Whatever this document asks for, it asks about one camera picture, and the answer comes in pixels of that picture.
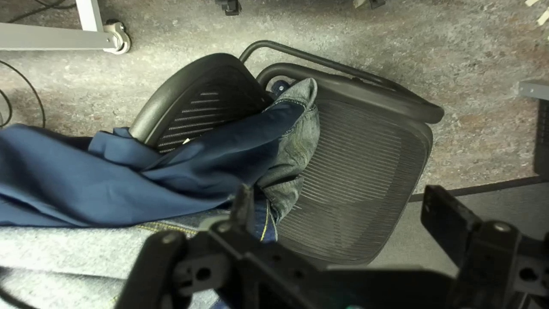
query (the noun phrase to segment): blue jacket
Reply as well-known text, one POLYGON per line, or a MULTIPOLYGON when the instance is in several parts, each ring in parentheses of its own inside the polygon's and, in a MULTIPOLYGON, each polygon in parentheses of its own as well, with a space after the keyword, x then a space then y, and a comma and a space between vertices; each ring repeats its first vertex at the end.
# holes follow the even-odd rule
POLYGON ((169 154, 128 128, 78 138, 14 125, 0 130, 0 224, 128 226, 220 207, 277 159, 304 113, 282 102, 212 130, 169 154))

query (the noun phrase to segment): black plastic chair part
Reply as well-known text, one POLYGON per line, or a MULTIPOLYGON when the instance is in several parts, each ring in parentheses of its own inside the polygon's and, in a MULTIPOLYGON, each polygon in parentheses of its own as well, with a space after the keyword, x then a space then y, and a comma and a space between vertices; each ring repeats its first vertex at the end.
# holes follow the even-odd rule
POLYGON ((169 152, 224 123, 260 113, 270 102, 268 92, 239 58, 217 52, 164 82, 140 111, 131 133, 169 152))
POLYGON ((265 89, 277 78, 292 82, 315 77, 320 83, 321 140, 304 171, 303 195, 296 209, 279 222, 280 240, 320 264, 371 262, 388 241, 430 157, 433 133, 426 121, 440 121, 443 107, 394 80, 273 40, 251 44, 241 59, 246 61, 258 47, 279 49, 339 70, 342 75, 296 63, 275 63, 265 68, 256 82, 241 61, 237 64, 236 58, 224 54, 224 59, 212 63, 232 66, 237 75, 246 75, 246 85, 236 80, 234 85, 239 87, 236 92, 232 87, 224 87, 231 92, 224 101, 217 101, 217 107, 224 113, 213 116, 219 121, 208 123, 208 116, 196 118, 196 114, 210 114, 210 109, 195 111, 201 107, 195 99, 207 99, 205 92, 222 92, 220 87, 232 80, 217 68, 200 70, 203 82, 196 80, 196 71, 184 71, 203 58, 177 71, 155 92, 131 131, 165 150, 169 149, 165 142, 174 140, 172 131, 183 131, 179 142, 207 131, 186 131, 179 128, 181 125, 210 130, 263 109, 270 102, 265 89), (246 94, 246 99, 234 101, 237 94, 246 94))

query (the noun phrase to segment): gray fabric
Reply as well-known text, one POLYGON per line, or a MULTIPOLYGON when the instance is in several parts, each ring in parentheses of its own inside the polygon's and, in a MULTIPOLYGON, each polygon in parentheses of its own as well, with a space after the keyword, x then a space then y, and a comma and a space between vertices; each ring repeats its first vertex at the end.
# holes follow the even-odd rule
POLYGON ((306 78, 284 92, 277 101, 296 101, 306 107, 279 145, 275 164, 260 178, 258 186, 267 193, 277 221, 285 217, 299 198, 301 173, 309 164, 321 135, 316 102, 318 82, 306 78))
MULTIPOLYGON (((320 123, 315 97, 313 78, 296 83, 282 97, 306 106, 308 111, 282 138, 280 157, 260 183, 277 217, 294 207, 299 173, 316 149, 320 123)), ((169 228, 195 234, 227 214, 200 212, 188 226, 153 221, 133 228, 0 228, 0 267, 11 267, 0 270, 0 286, 40 309, 114 307, 148 234, 169 228)), ((203 291, 195 296, 193 307, 207 309, 215 301, 213 291, 203 291)))

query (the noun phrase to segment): cable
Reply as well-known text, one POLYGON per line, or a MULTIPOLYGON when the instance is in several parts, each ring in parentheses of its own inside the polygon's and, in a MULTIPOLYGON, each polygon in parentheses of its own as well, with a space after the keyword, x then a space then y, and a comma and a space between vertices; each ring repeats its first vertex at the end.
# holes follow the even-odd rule
MULTIPOLYGON (((50 1, 45 1, 45 0, 35 0, 37 3, 42 3, 42 4, 52 4, 50 1)), ((71 8, 76 8, 76 3, 71 3, 71 4, 56 4, 52 6, 56 10, 71 10, 71 8)))
POLYGON ((14 106, 13 106, 11 99, 6 95, 4 90, 0 90, 0 95, 4 97, 4 101, 8 104, 8 118, 4 119, 4 123, 0 123, 0 126, 6 126, 8 123, 11 123, 11 119, 14 116, 14 106))
POLYGON ((14 70, 25 82, 28 82, 28 85, 32 87, 32 90, 33 90, 33 94, 35 94, 35 97, 37 97, 37 102, 38 102, 40 113, 42 113, 42 126, 47 128, 47 109, 45 109, 45 104, 42 102, 42 99, 40 99, 40 95, 38 95, 38 90, 37 90, 37 87, 33 85, 33 82, 32 82, 21 70, 18 70, 16 66, 13 66, 11 63, 8 63, 8 61, 4 61, 4 59, 0 59, 0 63, 4 63, 6 66, 9 66, 11 70, 14 70))
POLYGON ((42 6, 42 8, 37 8, 37 10, 32 10, 32 11, 26 11, 26 13, 23 13, 23 15, 18 15, 18 16, 8 20, 8 22, 18 22, 18 20, 21 20, 21 18, 26 18, 26 16, 30 16, 30 15, 35 15, 35 13, 40 13, 40 11, 45 11, 45 10, 50 10, 50 8, 69 10, 69 8, 74 8, 74 6, 76 6, 76 3, 73 3, 73 4, 61 4, 61 3, 64 3, 66 0, 57 0, 57 1, 52 1, 52 3, 47 3, 47 1, 44 1, 44 0, 35 0, 35 1, 37 1, 37 3, 42 3, 44 6, 42 6))
POLYGON ((14 296, 13 293, 6 291, 4 288, 0 288, 0 298, 18 309, 37 309, 26 301, 23 301, 21 298, 14 296))

